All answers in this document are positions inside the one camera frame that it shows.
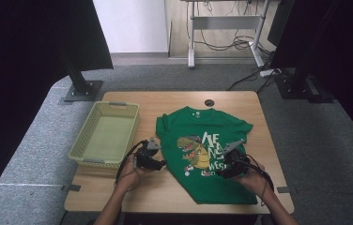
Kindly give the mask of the yellow-green plastic basket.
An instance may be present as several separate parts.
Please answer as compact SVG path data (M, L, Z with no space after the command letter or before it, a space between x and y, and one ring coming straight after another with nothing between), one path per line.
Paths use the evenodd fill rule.
M138 104L95 102L68 157L82 166L118 169L133 146L139 120Z

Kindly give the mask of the black metal stand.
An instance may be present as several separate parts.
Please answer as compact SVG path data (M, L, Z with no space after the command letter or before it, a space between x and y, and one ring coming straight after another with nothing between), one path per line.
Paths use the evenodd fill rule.
M285 70L275 79L284 99L307 99L310 103L332 103L334 95L311 74L310 63L300 62L293 74Z
M61 60L71 80L71 87L63 98L63 102L94 101L97 98L102 81L87 81L82 72L72 64L69 56L65 52L61 53Z

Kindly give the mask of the person's right hand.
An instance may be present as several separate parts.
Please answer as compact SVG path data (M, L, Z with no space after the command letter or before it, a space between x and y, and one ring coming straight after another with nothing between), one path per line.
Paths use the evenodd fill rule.
M249 168L244 175L237 175L233 180L247 188L251 193L263 199L266 192L271 191L269 182L255 169Z

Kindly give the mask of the black curtain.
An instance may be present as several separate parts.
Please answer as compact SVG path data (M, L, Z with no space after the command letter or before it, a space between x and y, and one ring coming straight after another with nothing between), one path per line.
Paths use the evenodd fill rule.
M287 0L270 66L293 74L300 62L311 64L353 120L353 0Z
M113 65L94 0L0 0L0 176L67 63Z

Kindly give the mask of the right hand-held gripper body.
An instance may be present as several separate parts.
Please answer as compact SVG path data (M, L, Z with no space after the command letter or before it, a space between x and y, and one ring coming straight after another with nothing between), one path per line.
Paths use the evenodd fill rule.
M250 160L246 157L245 154L241 153L238 149L238 147L242 146L243 144L244 144L244 141L239 140L236 142L228 143L224 147L223 162L226 165L226 168L224 169L226 172L234 171L234 172L237 172L238 175L240 175L248 171Z

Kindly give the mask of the white desk frame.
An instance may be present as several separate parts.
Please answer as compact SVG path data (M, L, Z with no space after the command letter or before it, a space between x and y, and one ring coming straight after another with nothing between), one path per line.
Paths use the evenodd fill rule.
M255 63L262 67L265 65L259 50L259 40L267 18L269 3L271 0L264 0L262 12L259 15L241 16L199 16L195 7L199 2L231 2L233 0L182 0L188 3L188 33L190 42L188 47L188 68L195 67L194 32L196 30L254 30L253 40L249 42Z

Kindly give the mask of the person's left hand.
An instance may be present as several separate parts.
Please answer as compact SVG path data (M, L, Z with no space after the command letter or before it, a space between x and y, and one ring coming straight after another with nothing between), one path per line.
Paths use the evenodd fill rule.
M129 156L122 167L115 187L124 192L131 191L141 184L143 177L147 174L148 170L135 167L134 156Z

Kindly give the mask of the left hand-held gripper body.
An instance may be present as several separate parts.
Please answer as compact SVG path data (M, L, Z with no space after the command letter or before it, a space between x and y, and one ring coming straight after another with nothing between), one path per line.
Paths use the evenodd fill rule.
M135 153L135 166L149 170L149 166L158 165L153 157L161 149L161 146L151 137L149 140L141 141L141 147Z

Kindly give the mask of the green printed t-shirt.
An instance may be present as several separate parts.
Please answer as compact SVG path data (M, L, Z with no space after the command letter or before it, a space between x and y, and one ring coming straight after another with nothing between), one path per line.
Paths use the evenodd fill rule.
M246 142L253 125L226 112L184 107L157 118L167 169L196 203L256 204L244 186L217 174L226 168L224 147Z

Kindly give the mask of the white power strip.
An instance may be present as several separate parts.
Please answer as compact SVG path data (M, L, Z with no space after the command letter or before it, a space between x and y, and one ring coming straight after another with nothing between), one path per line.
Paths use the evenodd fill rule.
M271 75L281 74L282 71L278 68L260 71L260 76L265 78Z

